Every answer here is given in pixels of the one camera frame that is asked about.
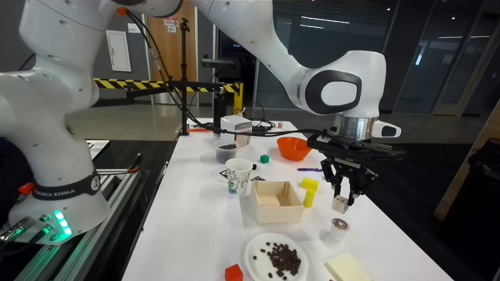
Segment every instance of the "white plate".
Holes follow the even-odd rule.
[[[278,233],[257,235],[247,244],[243,261],[250,277],[254,281],[282,281],[267,256],[267,252],[272,250],[273,244],[286,244],[290,250],[297,250],[297,256],[301,261],[298,274],[295,277],[292,277],[290,272],[284,271],[286,281],[304,281],[309,271],[307,256],[290,238]]]

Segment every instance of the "cup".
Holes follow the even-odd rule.
[[[218,163],[225,164],[228,160],[234,158],[237,152],[236,144],[218,146],[215,149],[215,158]]]
[[[243,196],[247,192],[253,164],[243,158],[232,158],[225,163],[225,167],[229,196]]]
[[[342,219],[332,219],[329,227],[329,239],[332,242],[342,242],[345,235],[348,233],[348,224]]]

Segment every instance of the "green light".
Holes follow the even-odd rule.
[[[23,228],[18,228],[18,230],[14,231],[14,236],[22,235],[23,231],[25,231]]]
[[[51,225],[47,225],[47,227],[43,228],[43,233],[48,235],[51,230],[53,230],[53,227],[51,227]]]
[[[57,221],[64,221],[64,214],[59,210],[53,211],[53,214],[56,216]]]

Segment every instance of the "plastic container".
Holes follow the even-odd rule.
[[[236,144],[220,146],[215,149],[217,163],[225,164],[228,160],[236,158]]]
[[[307,142],[298,138],[279,138],[276,144],[281,157],[290,161],[301,161],[311,152]]]

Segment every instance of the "orange cap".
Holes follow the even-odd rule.
[[[17,189],[17,192],[18,192],[20,196],[28,196],[28,194],[32,192],[32,189],[34,189],[34,183],[25,183],[25,185],[22,185],[22,186]]]
[[[243,281],[243,274],[237,264],[225,269],[225,281]]]
[[[125,16],[126,16],[126,11],[128,11],[128,10],[126,10],[125,7],[120,7],[120,8],[117,8],[117,10],[115,10],[115,14],[118,14],[118,16],[123,16],[123,18],[125,18]]]
[[[137,174],[137,172],[139,172],[137,167],[129,167],[129,169],[126,169],[126,174]]]

